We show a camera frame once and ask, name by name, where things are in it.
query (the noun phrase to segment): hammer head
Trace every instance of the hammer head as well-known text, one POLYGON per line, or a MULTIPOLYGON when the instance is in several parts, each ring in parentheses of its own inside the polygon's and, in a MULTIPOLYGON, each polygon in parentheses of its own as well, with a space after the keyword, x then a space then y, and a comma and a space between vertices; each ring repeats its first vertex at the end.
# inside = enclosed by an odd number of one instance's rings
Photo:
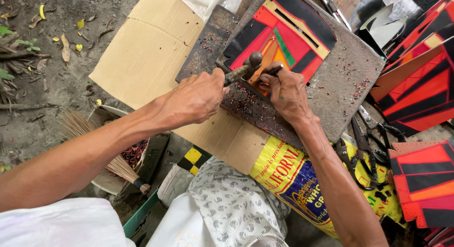
POLYGON ((243 65, 248 65, 247 73, 241 78, 244 81, 248 81, 254 75, 254 73, 262 66, 263 56, 260 52, 253 52, 249 58, 247 58, 243 65))

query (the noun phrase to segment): white shirt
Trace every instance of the white shirt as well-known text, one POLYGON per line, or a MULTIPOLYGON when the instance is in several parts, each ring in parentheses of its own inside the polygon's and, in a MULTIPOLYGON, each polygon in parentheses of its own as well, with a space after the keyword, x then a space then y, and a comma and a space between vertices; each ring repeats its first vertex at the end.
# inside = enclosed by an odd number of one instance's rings
MULTIPOLYGON (((0 247, 135 247, 111 204, 101 198, 65 199, 0 213, 0 247)), ((214 247, 189 192, 175 198, 147 247, 214 247)), ((258 241, 254 247, 265 246, 258 241)))

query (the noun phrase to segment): person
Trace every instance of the person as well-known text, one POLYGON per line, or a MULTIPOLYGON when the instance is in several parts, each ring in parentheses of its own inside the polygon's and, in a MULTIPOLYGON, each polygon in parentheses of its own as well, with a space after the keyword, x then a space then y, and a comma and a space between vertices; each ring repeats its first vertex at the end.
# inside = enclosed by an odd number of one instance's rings
MULTIPOLYGON (((260 87, 272 91, 275 109, 306 148, 340 242, 388 246, 372 208, 309 108, 304 77, 285 68, 277 76, 267 74, 279 64, 263 70, 260 87)), ((211 75, 193 75, 139 110, 2 174, 0 246, 134 246, 108 201, 62 199, 82 190, 134 143, 217 113, 228 91, 224 78, 218 68, 211 75)), ((188 192, 173 200, 148 246, 287 246, 288 211, 250 176, 213 158, 201 167, 188 192)))

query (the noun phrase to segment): dirt ground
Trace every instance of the dirt ground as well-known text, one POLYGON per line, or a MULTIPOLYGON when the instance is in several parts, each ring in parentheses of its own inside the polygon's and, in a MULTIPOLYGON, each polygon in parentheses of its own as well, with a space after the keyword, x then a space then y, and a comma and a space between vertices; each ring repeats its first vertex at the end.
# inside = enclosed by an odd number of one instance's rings
MULTIPOLYGON (((0 6, 2 14, 11 12, 11 7, 13 9, 20 7, 19 15, 9 19, 10 29, 17 31, 21 40, 29 41, 36 38, 35 46, 41 49, 41 53, 52 55, 52 58, 48 60, 45 73, 35 74, 36 77, 40 77, 39 80, 30 83, 30 76, 27 74, 15 76, 13 82, 19 87, 17 92, 20 94, 19 99, 15 102, 23 104, 50 102, 59 106, 58 108, 14 111, 13 113, 0 110, 0 161, 2 163, 14 167, 60 144, 62 138, 57 133, 59 131, 57 115, 62 110, 71 108, 88 116, 93 109, 91 99, 101 99, 103 104, 131 111, 131 108, 104 92, 96 84, 93 85, 93 95, 86 96, 86 87, 91 83, 88 78, 89 73, 94 69, 116 31, 138 1, 6 0, 5 4, 0 6), (54 12, 45 13, 46 20, 40 21, 36 28, 30 29, 31 18, 39 12, 39 6, 43 3, 46 3, 44 9, 54 9, 55 7, 57 9, 54 12), (94 15, 98 17, 92 22, 86 22, 83 29, 77 29, 76 24, 79 20, 87 20, 94 15), (109 28, 115 28, 115 30, 99 38, 99 42, 93 48, 88 49, 91 43, 79 36, 78 31, 93 42, 101 32, 107 29, 110 19, 112 21, 109 28), (71 51, 67 68, 64 67, 65 63, 61 55, 61 42, 52 40, 53 37, 60 38, 63 33, 70 43, 83 45, 81 57, 71 51), (46 92, 44 91, 44 79, 48 87, 46 92), (22 97, 25 90, 27 90, 27 94, 22 97), (46 115, 31 122, 40 113, 46 115)), ((1 19, 0 24, 5 25, 4 19, 1 19)))

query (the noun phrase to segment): patterned pants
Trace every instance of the patterned pants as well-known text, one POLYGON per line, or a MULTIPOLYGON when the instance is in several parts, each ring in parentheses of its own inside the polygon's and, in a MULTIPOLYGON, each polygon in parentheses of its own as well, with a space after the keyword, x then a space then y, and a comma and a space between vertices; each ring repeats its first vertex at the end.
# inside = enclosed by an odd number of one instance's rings
POLYGON ((290 207, 252 177, 212 157, 188 191, 216 246, 287 246, 283 239, 290 207))

